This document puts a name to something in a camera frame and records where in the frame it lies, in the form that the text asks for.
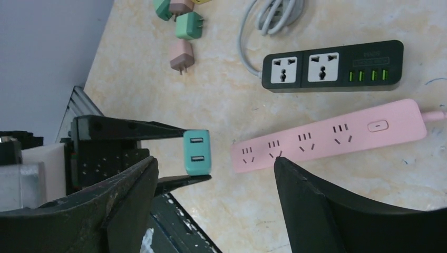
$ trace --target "power cord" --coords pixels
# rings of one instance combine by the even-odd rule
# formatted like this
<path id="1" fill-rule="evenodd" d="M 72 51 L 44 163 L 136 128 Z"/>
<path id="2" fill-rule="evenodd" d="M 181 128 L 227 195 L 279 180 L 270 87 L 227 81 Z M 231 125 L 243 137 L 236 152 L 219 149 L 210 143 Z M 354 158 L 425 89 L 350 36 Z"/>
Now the power cord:
<path id="1" fill-rule="evenodd" d="M 258 0 L 248 6 L 245 15 L 242 19 L 242 24 L 238 36 L 238 52 L 242 64 L 253 75 L 262 79 L 262 71 L 256 70 L 246 59 L 242 48 L 242 33 L 244 31 L 245 23 L 248 15 L 253 9 Z M 256 18 L 255 27 L 261 31 L 262 36 L 267 34 L 275 35 L 280 32 L 284 27 L 289 26 L 295 20 L 297 20 L 304 8 L 304 0 L 266 0 L 265 5 L 258 13 Z"/>

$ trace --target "marble table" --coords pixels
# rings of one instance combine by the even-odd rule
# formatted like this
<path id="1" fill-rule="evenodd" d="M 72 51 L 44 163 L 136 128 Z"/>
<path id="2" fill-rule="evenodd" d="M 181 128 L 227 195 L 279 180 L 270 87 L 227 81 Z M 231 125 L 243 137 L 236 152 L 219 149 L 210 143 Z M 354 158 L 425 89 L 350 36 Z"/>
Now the marble table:
<path id="1" fill-rule="evenodd" d="M 301 20 L 275 37 L 262 37 L 252 15 L 244 41 L 257 68 L 271 53 L 392 39 L 405 45 L 394 91 L 296 94 L 263 89 L 242 66 L 236 36 L 249 2 L 196 6 L 206 20 L 203 38 L 192 41 L 196 64 L 181 76 L 169 66 L 175 23 L 157 18 L 150 0 L 115 0 L 85 90 L 107 116 L 208 129 L 213 180 L 175 197 L 223 252 L 290 252 L 272 168 L 234 173 L 231 144 L 404 98 L 423 111 L 447 110 L 447 2 L 307 1 Z M 299 165 L 371 199 L 419 210 L 445 207 L 446 125 L 428 124 L 419 142 Z M 143 143 L 159 160 L 161 177 L 185 174 L 181 144 Z"/>

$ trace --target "usb charger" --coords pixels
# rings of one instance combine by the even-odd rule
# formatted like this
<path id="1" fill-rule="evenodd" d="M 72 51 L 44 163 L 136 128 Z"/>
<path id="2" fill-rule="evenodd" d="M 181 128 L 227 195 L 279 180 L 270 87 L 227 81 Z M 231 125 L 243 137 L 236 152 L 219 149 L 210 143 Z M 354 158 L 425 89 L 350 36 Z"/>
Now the usb charger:
<path id="1" fill-rule="evenodd" d="M 231 160 L 236 172 L 248 172 L 272 167 L 276 157 L 307 161 L 417 141 L 425 123 L 444 119 L 405 99 L 233 144 Z"/>
<path id="2" fill-rule="evenodd" d="M 402 77 L 397 40 L 267 55 L 262 84 L 275 92 L 388 91 Z"/>
<path id="3" fill-rule="evenodd" d="M 208 130 L 188 130 L 183 134 L 184 165 L 190 176 L 211 172 L 211 147 Z"/>

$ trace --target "socket outlet holes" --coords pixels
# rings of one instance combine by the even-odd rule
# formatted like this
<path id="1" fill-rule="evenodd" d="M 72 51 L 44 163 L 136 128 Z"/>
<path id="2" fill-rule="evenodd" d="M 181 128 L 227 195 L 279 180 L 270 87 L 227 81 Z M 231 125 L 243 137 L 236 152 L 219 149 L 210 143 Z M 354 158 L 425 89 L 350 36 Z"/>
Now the socket outlet holes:
<path id="1" fill-rule="evenodd" d="M 310 140 L 310 139 L 312 139 L 312 136 L 310 133 L 304 133 L 304 134 L 298 135 L 298 139 L 299 139 L 299 141 L 305 141 L 308 139 Z"/>
<path id="2" fill-rule="evenodd" d="M 250 153 L 253 153 L 253 150 L 250 148 L 244 148 L 242 149 L 242 154 L 248 154 L 248 151 L 250 151 Z"/>
<path id="3" fill-rule="evenodd" d="M 343 132 L 343 131 L 348 131 L 348 124 L 343 124 L 343 125 L 338 125 L 338 126 L 333 126 L 332 130 L 334 130 L 334 133 L 339 133 L 339 132 Z"/>
<path id="4" fill-rule="evenodd" d="M 297 61 L 297 57 L 273 59 L 271 62 L 270 82 L 272 84 L 295 83 L 298 68 Z"/>
<path id="5" fill-rule="evenodd" d="M 274 147 L 279 147 L 279 140 L 272 141 L 272 142 L 268 143 L 268 148 L 269 149 L 274 148 Z"/>
<path id="6" fill-rule="evenodd" d="M 338 80 L 339 53 L 314 54 L 309 57 L 308 82 L 334 82 Z"/>
<path id="7" fill-rule="evenodd" d="M 342 144 L 339 139 L 334 139 L 334 140 L 335 140 L 335 142 L 337 142 L 338 145 Z M 348 142 L 351 142 L 351 141 L 352 141 L 352 135 L 350 135 L 348 138 Z"/>
<path id="8" fill-rule="evenodd" d="M 315 148 L 315 143 L 312 143 L 312 146 L 310 146 L 310 150 L 313 150 Z M 303 147 L 299 147 L 302 152 L 305 152 L 306 150 Z"/>

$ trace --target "usb port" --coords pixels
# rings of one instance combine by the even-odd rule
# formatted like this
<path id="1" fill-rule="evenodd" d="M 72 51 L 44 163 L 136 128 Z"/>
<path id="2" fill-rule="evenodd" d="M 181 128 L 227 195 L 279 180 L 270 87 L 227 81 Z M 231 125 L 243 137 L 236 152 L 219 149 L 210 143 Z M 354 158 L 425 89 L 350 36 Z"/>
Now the usb port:
<path id="1" fill-rule="evenodd" d="M 204 156 L 199 156 L 199 157 L 191 157 L 191 162 L 203 162 L 205 161 L 205 157 Z"/>
<path id="2" fill-rule="evenodd" d="M 388 70 L 382 70 L 382 80 L 388 80 Z"/>
<path id="3" fill-rule="evenodd" d="M 350 71 L 349 72 L 349 81 L 353 82 L 354 81 L 354 77 L 355 77 L 355 72 L 354 71 Z"/>
<path id="4" fill-rule="evenodd" d="M 373 72 L 371 74 L 371 80 L 372 81 L 377 81 L 377 75 L 378 75 L 377 70 L 373 70 Z"/>
<path id="5" fill-rule="evenodd" d="M 203 138 L 190 138 L 189 141 L 191 143 L 202 143 L 203 142 Z"/>
<path id="6" fill-rule="evenodd" d="M 359 80 L 360 82 L 363 82 L 363 81 L 365 80 L 365 71 L 360 70 L 360 71 L 358 72 L 358 80 Z"/>

